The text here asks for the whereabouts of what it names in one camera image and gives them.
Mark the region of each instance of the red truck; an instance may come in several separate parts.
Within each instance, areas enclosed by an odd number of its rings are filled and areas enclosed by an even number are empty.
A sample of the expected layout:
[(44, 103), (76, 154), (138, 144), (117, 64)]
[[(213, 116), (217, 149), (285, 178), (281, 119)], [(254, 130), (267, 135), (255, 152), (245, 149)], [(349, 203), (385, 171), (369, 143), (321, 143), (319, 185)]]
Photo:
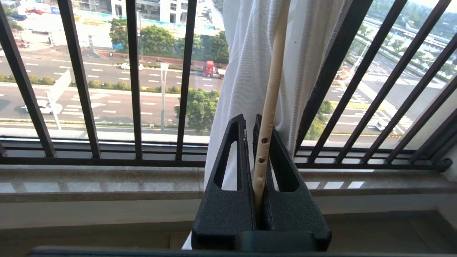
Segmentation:
[(223, 79), (225, 76), (225, 70), (216, 68), (213, 61), (206, 61), (203, 66), (203, 76), (208, 78)]

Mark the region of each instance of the bamboo pole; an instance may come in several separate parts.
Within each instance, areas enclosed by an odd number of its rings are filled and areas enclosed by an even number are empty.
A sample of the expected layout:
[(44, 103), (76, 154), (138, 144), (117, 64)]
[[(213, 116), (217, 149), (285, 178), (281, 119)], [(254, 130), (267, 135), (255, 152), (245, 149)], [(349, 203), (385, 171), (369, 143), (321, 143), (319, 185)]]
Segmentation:
[(254, 178), (252, 188), (254, 191), (254, 208), (260, 211), (263, 190), (266, 180), (266, 168), (270, 150), (271, 133), (275, 119), (276, 103), (278, 100), (279, 85), (281, 83), (282, 61), (286, 45), (287, 15), (290, 0), (283, 0), (279, 11), (278, 23), (273, 39), (273, 52), (271, 54), (270, 76), (266, 90), (265, 104), (263, 106), (262, 124), (260, 125), (259, 141), (257, 142), (257, 156), (255, 159)]

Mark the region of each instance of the car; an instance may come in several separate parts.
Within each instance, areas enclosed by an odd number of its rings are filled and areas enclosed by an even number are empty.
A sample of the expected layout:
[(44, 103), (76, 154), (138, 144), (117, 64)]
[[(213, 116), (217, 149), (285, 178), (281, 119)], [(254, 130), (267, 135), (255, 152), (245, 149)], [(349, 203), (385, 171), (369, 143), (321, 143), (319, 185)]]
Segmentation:
[(380, 131), (383, 131), (383, 130), (386, 128), (387, 124), (388, 124), (388, 123), (387, 123), (387, 121), (385, 121), (385, 120), (378, 120), (378, 121), (376, 122), (375, 127), (376, 127), (377, 129), (379, 129)]
[[(123, 69), (123, 70), (130, 70), (130, 63), (123, 63), (123, 64), (121, 65), (121, 69)], [(142, 64), (139, 64), (139, 65), (138, 65), (138, 70), (143, 70), (143, 69), (144, 69), (143, 65), (142, 65)]]
[(26, 10), (26, 12), (28, 12), (28, 13), (36, 13), (38, 15), (42, 15), (44, 13), (44, 11), (38, 10), (38, 9), (29, 9), (29, 10)]
[[(51, 104), (46, 100), (38, 100), (37, 103), (42, 114), (60, 114), (60, 112), (62, 111), (62, 105), (58, 103), (54, 103), (52, 107)], [(27, 106), (24, 106), (23, 108), (25, 108), (26, 112), (28, 113)]]

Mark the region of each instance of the pole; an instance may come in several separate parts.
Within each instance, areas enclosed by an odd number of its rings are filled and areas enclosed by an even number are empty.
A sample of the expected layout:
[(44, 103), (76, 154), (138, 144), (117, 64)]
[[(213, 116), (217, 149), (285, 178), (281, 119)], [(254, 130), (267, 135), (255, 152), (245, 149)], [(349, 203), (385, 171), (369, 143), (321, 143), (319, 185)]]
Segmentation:
[(48, 97), (49, 107), (51, 107), (51, 111), (53, 112), (53, 116), (56, 121), (57, 129), (62, 130), (62, 127), (60, 126), (60, 122), (58, 121), (58, 118), (57, 118), (57, 113), (54, 111), (54, 102), (51, 98), (51, 94), (49, 93), (49, 91), (46, 91), (46, 96)]
[(143, 60), (143, 40), (142, 40), (142, 36), (141, 36), (141, 30), (143, 29), (143, 27), (141, 26), (142, 17), (141, 17), (140, 11), (137, 11), (137, 12), (138, 12), (138, 18), (140, 19), (140, 22), (139, 22), (140, 30), (138, 32), (138, 39), (140, 41), (140, 60)]
[(160, 80), (162, 81), (162, 110), (160, 112), (160, 132), (165, 132), (165, 91), (167, 82), (167, 71), (169, 64), (160, 63)]

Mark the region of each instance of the window railing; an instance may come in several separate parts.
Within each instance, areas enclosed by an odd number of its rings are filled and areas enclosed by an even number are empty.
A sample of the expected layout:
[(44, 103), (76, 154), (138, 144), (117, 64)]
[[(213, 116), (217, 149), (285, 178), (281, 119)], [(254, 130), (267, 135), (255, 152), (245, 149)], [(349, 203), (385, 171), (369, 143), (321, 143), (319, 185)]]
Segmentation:
[[(332, 130), (335, 128), (343, 111), (356, 92), (357, 86), (373, 62), (406, 2), (406, 0), (395, 0), (371, 45), (368, 47), (364, 58), (361, 60), (358, 69), (356, 69), (349, 85), (345, 89), (341, 100), (331, 114), (316, 145), (313, 147), (300, 146), (312, 126), (312, 122), (324, 101), (325, 95), (329, 91), (333, 79), (338, 73), (341, 63), (349, 51), (351, 43), (357, 35), (357, 30), (362, 24), (372, 1), (353, 1), (344, 7), (343, 15), (345, 18), (339, 24), (337, 35), (330, 42), (326, 60), (321, 67), (316, 85), (301, 118), (297, 148), (295, 150), (295, 162), (298, 168), (444, 171), (452, 164), (451, 160), (442, 160), (442, 158), (457, 141), (457, 128), (455, 126), (457, 123), (457, 110), (436, 129), (418, 150), (406, 150), (405, 147), (455, 91), (457, 87), (456, 77), (443, 88), (439, 96), (434, 99), (428, 109), (409, 128), (393, 150), (380, 149), (380, 146), (440, 68), (454, 53), (457, 48), (456, 36), (452, 38), (433, 64), (431, 64), (425, 75), (408, 95), (384, 130), (377, 136), (371, 147), (354, 147), (363, 129), (367, 126), (386, 95), (395, 85), (395, 82), (412, 60), (421, 44), (425, 41), (433, 26), (446, 10), (450, 0), (440, 0), (430, 13), (344, 146), (325, 146)], [(145, 142), (142, 140), (138, 69), (130, 69), (134, 141), (98, 139), (71, 0), (58, 1), (58, 6), (68, 43), (71, 66), (74, 72), (88, 139), (51, 138), (43, 115), (39, 110), (37, 98), (35, 97), (32, 84), (21, 59), (7, 17), (3, 8), (0, 7), (1, 45), (38, 135), (38, 138), (3, 137), (0, 141), (0, 163), (204, 167), (207, 144), (189, 144), (184, 142), (197, 1), (188, 1), (177, 141), (175, 143), (165, 144), (162, 142)], [(136, 1), (126, 1), (128, 44), (130, 46), (136, 46), (138, 44), (138, 17), (136, 8)], [(130, 67), (138, 67), (138, 48), (130, 47), (128, 49), (128, 56)]]

